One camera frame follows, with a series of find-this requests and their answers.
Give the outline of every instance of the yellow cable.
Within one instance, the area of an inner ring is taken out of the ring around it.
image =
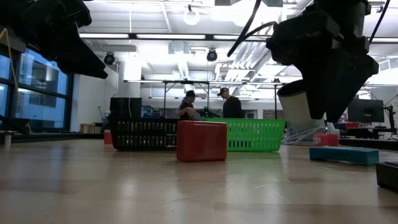
[[[11,73],[12,73],[12,77],[14,79],[14,84],[15,84],[15,92],[16,92],[17,96],[19,97],[19,102],[21,103],[22,117],[24,117],[25,116],[24,105],[22,103],[21,96],[18,94],[18,80],[17,80],[17,77],[15,75],[14,65],[12,63],[11,46],[10,46],[10,41],[8,39],[8,30],[7,30],[7,28],[3,28],[3,30],[2,30],[2,32],[0,34],[0,39],[3,37],[4,34],[6,34],[6,40],[7,40],[7,46],[8,46],[8,54],[9,54],[10,63],[11,63]],[[27,123],[27,128],[29,129],[29,134],[32,134],[32,130],[30,129],[29,122]]]

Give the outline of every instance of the person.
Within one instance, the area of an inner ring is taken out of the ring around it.
[[[239,98],[231,96],[228,88],[221,88],[217,96],[226,100],[223,105],[224,118],[244,118],[241,101]]]
[[[177,113],[180,115],[181,120],[193,119],[195,117],[195,109],[192,103],[195,102],[196,94],[193,90],[187,91],[184,99],[181,102],[180,108]]]

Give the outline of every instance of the computer monitor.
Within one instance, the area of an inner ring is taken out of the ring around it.
[[[142,98],[111,98],[111,115],[120,118],[140,118]]]
[[[348,105],[348,121],[384,122],[383,101],[353,99]]]

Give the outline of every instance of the baseball cap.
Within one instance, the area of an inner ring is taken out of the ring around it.
[[[193,90],[187,91],[185,94],[185,97],[192,97],[192,96],[193,97],[197,96]]]
[[[220,88],[220,92],[217,94],[217,96],[221,96],[226,91],[229,91],[229,89],[226,87]]]

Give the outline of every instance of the window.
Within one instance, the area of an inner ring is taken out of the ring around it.
[[[19,83],[66,95],[67,78],[55,62],[47,61],[32,50],[21,55]]]
[[[0,55],[0,78],[9,78],[10,69],[10,59],[6,56]]]
[[[33,128],[64,128],[65,99],[19,88],[15,117]]]
[[[6,115],[8,86],[0,84],[0,114]]]

